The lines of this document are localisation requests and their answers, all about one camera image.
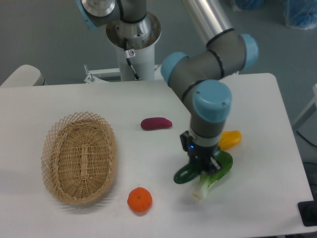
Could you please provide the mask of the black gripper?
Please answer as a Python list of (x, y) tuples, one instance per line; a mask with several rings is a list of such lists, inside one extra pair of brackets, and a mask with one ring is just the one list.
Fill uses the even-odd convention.
[(187, 130), (180, 135), (180, 140), (189, 164), (197, 165), (201, 174), (214, 175), (221, 171), (221, 164), (217, 161), (220, 148), (213, 138), (203, 138)]

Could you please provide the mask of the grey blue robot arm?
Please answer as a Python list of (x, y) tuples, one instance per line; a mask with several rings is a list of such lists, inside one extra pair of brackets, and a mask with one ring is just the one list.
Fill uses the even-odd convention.
[[(144, 0), (79, 0), (76, 4), (88, 27), (106, 27), (122, 81), (153, 80), (154, 45), (161, 27)], [(235, 32), (219, 1), (185, 0), (183, 4), (206, 51), (192, 58), (172, 53), (160, 67), (164, 80), (191, 114), (190, 128), (180, 136), (189, 163), (175, 174), (177, 183), (182, 176), (193, 179), (224, 169), (216, 155), (232, 95), (221, 80), (258, 58), (256, 41)]]

